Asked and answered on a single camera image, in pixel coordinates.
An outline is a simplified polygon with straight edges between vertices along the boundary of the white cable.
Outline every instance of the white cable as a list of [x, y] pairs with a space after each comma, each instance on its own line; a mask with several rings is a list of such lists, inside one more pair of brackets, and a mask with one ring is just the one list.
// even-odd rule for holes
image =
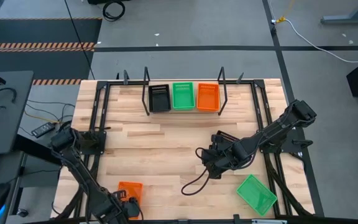
[[289, 21], [288, 19], [285, 19], [285, 22], [288, 22], [288, 23], [291, 25], [292, 29], [295, 31], [295, 33], [296, 33], [298, 36], [300, 36], [304, 41], [306, 41], [306, 42], [309, 43], [311, 46], [313, 46], [314, 48], [316, 48], [316, 49], [318, 49], [318, 50], [321, 50], [321, 51], [323, 51], [323, 52], [326, 52], [326, 53], [328, 53], [328, 54], [330, 54], [330, 55], [332, 55], [332, 56], [338, 58], [339, 60], [342, 60], [343, 62], [358, 63], [358, 61], [350, 61], [350, 60], [343, 59], [343, 58], [341, 58], [340, 56], [338, 56], [338, 55], [336, 55], [336, 54], [334, 54], [334, 53], [332, 53], [332, 52], [329, 52], [328, 50], [324, 50], [324, 49], [321, 49], [321, 48], [315, 46], [315, 45], [312, 44], [310, 41], [308, 41], [308, 39], [306, 39], [306, 38], [304, 38], [302, 35], [300, 35], [300, 34], [298, 33], [298, 31], [296, 31], [296, 29], [295, 29], [295, 27], [293, 26], [293, 24], [292, 24], [291, 21]]
[[272, 0], [269, 0], [268, 6], [269, 6], [269, 8], [270, 8], [270, 12], [272, 13], [273, 19], [276, 20], [276, 18], [275, 18], [275, 16], [274, 16], [274, 12], [273, 12]]

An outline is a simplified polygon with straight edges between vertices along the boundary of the yellow cable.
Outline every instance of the yellow cable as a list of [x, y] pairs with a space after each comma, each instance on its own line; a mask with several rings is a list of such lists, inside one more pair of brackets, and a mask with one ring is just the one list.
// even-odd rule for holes
[[280, 17], [279, 19], [276, 20], [276, 23], [285, 21], [285, 16], [287, 16], [287, 14], [292, 10], [292, 6], [294, 5], [294, 3], [295, 3], [295, 0], [291, 0], [290, 5], [288, 6], [288, 9], [285, 10], [282, 17]]
[[28, 114], [28, 113], [26, 112], [26, 110], [24, 110], [24, 114], [27, 115], [27, 116], [30, 116], [30, 117], [32, 117], [32, 118], [41, 119], [41, 120], [48, 121], [48, 122], [51, 122], [51, 123], [59, 123], [59, 121], [54, 121], [54, 120], [51, 120], [51, 119], [41, 118], [41, 117], [38, 117], [38, 116], [34, 116], [34, 115], [31, 115], [31, 114]]

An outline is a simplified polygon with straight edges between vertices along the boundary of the orange and black hazard tape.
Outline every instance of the orange and black hazard tape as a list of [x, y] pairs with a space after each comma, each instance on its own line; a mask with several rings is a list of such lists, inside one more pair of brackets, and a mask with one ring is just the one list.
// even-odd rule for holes
[[[83, 42], [85, 51], [94, 51], [93, 42]], [[81, 51], [79, 42], [60, 43], [0, 43], [0, 52], [63, 52]]]
[[71, 79], [44, 79], [44, 80], [33, 80], [33, 85], [79, 85], [81, 83], [80, 78]]
[[[0, 18], [0, 20], [68, 20], [68, 18]], [[76, 19], [103, 19], [101, 17], [74, 17]]]

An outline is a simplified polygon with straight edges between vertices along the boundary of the gray desk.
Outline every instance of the gray desk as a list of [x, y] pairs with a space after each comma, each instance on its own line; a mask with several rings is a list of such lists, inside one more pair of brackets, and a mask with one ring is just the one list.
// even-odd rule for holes
[[[15, 103], [11, 102], [13, 96], [11, 91], [0, 92], [0, 106], [6, 106], [6, 110], [0, 111], [0, 153], [8, 152], [0, 154], [0, 183], [18, 177], [23, 172], [24, 152], [56, 164], [60, 163], [50, 157], [49, 149], [17, 134], [33, 76], [34, 73], [28, 71], [0, 73], [0, 77], [6, 80], [6, 85], [0, 88], [11, 87], [17, 91]], [[8, 215], [15, 214], [21, 189], [17, 179], [11, 181], [11, 191], [5, 204], [5, 211], [0, 216], [0, 223], [5, 223]]]

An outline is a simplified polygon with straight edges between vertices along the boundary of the plastic basket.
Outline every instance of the plastic basket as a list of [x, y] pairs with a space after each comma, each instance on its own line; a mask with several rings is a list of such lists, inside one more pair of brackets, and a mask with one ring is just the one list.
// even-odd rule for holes
[[196, 105], [192, 82], [173, 83], [172, 102], [175, 110], [192, 110]]
[[149, 108], [153, 113], [171, 110], [169, 85], [149, 86]]
[[219, 110], [219, 85], [199, 83], [197, 94], [197, 109], [214, 112]]
[[118, 190], [125, 190], [127, 193], [127, 196], [122, 199], [123, 201], [128, 201], [129, 198], [135, 197], [139, 203], [139, 206], [142, 203], [142, 190], [143, 190], [142, 183], [120, 181], [118, 183]]
[[243, 181], [237, 193], [261, 216], [266, 215], [277, 200], [276, 195], [252, 174]]

